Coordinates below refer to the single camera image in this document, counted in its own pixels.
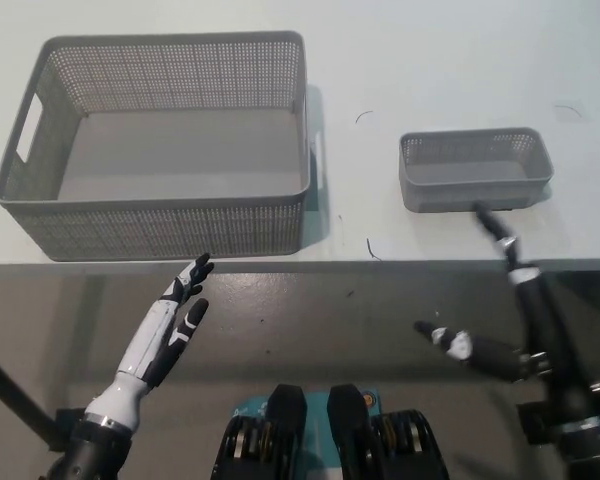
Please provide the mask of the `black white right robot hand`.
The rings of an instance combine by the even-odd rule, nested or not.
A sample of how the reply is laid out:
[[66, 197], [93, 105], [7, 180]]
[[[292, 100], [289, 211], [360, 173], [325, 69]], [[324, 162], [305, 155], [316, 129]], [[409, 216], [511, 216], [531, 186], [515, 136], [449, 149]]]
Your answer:
[[524, 346], [515, 348], [427, 321], [415, 322], [415, 331], [455, 362], [482, 374], [510, 383], [540, 378], [555, 424], [600, 417], [600, 392], [592, 389], [593, 378], [580, 360], [543, 272], [519, 259], [518, 237], [486, 205], [476, 203], [474, 213], [504, 256], [524, 328]]

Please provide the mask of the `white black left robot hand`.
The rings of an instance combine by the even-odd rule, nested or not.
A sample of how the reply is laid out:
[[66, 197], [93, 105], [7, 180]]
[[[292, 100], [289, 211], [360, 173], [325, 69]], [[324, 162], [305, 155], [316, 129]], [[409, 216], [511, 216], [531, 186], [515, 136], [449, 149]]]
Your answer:
[[140, 323], [112, 383], [86, 407], [86, 421], [129, 435], [137, 431], [142, 399], [171, 372], [207, 312], [209, 302], [200, 298], [177, 318], [213, 268], [205, 253], [174, 277]]

